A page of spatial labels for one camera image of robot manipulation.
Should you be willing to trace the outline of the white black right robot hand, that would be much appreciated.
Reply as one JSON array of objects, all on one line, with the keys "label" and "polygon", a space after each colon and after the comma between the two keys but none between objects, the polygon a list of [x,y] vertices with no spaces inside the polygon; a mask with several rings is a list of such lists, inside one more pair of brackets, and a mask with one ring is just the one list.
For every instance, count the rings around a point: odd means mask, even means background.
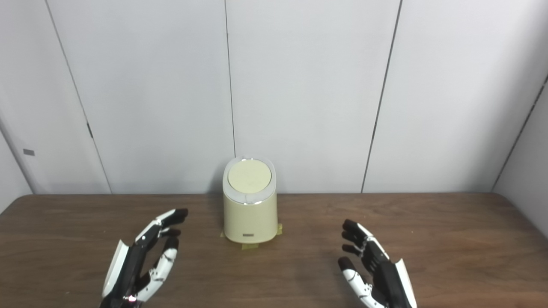
[{"label": "white black right robot hand", "polygon": [[416,308],[417,301],[405,261],[392,262],[374,234],[358,222],[345,219],[341,236],[351,242],[342,250],[360,258],[372,282],[362,278],[348,257],[337,261],[340,271],[367,308]]}]

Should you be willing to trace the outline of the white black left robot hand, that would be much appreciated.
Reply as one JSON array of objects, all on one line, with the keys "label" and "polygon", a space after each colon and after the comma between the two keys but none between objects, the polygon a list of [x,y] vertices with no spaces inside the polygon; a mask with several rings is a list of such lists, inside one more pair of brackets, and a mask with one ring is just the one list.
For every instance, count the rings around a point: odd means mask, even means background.
[{"label": "white black left robot hand", "polygon": [[[183,223],[187,216],[186,208],[169,210],[154,218],[130,246],[118,242],[102,287],[100,308],[140,308],[157,293],[178,255],[181,232],[171,226]],[[142,274],[147,253],[161,238],[166,238],[161,255]]]}]

